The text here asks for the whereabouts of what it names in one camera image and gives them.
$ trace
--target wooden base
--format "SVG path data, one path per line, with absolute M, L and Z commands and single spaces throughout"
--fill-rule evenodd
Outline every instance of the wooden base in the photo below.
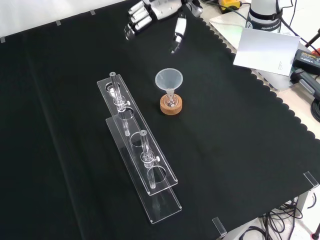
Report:
M 180 113 L 181 109 L 182 109 L 182 98 L 175 94 L 176 97 L 178 98 L 178 104 L 176 106 L 170 107 L 165 105 L 165 97 L 166 95 L 164 95 L 161 99 L 160 99 L 160 109 L 161 111 L 166 114 L 166 115 L 176 115 L 178 113 Z

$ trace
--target acrylic test tube holder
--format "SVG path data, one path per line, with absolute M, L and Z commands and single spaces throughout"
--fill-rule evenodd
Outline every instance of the acrylic test tube holder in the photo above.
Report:
M 97 82 L 112 117 L 106 119 L 148 219 L 155 224 L 182 207 L 172 190 L 178 180 L 122 77 Z

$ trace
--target funnel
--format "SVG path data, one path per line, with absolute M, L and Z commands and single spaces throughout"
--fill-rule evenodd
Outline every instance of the funnel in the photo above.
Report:
M 166 68 L 157 73 L 155 84 L 166 91 L 164 105 L 172 108 L 178 105 L 179 99 L 174 93 L 175 89 L 182 84 L 183 79 L 181 72 L 174 68 Z

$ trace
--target white card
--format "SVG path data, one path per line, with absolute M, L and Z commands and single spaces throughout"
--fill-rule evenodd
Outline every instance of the white card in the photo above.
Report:
M 300 37 L 244 28 L 233 64 L 289 76 Z

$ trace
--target yellow device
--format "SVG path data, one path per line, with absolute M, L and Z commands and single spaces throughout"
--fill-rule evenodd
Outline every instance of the yellow device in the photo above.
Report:
M 241 2 L 239 0 L 219 0 L 218 2 L 220 5 L 226 6 L 228 8 L 233 9 L 233 10 L 238 10 L 241 6 Z M 222 7 L 222 6 L 219 6 L 222 14 L 230 12 L 228 9 L 226 9 L 225 7 Z

